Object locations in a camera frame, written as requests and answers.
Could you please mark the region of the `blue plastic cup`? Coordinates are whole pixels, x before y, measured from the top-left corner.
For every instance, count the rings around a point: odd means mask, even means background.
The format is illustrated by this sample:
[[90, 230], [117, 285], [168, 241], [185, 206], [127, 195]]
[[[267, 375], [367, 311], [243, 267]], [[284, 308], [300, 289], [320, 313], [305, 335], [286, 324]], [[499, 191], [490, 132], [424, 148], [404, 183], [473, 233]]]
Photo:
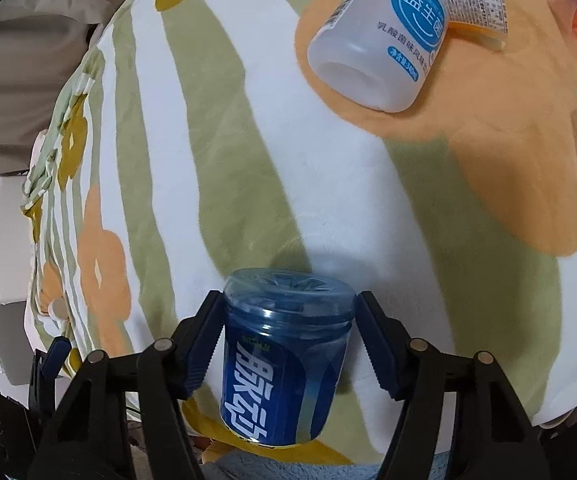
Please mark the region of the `blue plastic cup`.
[[220, 416], [243, 439], [316, 439], [339, 384], [355, 318], [351, 286], [316, 274], [242, 269], [226, 279]]

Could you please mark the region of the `white plastic cup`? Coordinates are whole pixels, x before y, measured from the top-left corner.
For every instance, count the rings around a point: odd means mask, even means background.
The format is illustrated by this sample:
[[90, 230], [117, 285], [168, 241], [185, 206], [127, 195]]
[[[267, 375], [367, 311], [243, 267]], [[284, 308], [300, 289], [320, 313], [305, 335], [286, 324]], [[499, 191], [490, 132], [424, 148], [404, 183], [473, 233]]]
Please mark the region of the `white plastic cup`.
[[342, 0], [311, 40], [307, 61], [348, 100], [399, 113], [415, 102], [447, 28], [443, 0]]

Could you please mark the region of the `green striped flower blanket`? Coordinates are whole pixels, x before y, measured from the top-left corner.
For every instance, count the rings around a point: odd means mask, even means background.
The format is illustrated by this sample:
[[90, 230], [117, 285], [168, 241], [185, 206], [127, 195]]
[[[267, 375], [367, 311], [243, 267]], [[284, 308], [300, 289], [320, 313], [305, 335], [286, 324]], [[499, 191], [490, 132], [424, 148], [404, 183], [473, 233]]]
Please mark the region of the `green striped flower blanket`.
[[24, 186], [32, 345], [139, 352], [276, 266], [491, 352], [535, 424], [577, 408], [577, 45], [548, 0], [507, 0], [503, 49], [448, 37], [387, 115], [307, 65], [339, 1], [125, 0]]

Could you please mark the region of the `beige curtain left panel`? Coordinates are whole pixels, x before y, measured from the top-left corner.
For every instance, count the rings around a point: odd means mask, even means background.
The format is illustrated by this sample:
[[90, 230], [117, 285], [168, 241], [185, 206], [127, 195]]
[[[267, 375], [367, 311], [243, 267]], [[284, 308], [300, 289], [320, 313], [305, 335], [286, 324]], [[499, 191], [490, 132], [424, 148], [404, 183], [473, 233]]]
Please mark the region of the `beige curtain left panel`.
[[58, 94], [124, 1], [0, 1], [0, 174], [27, 168]]

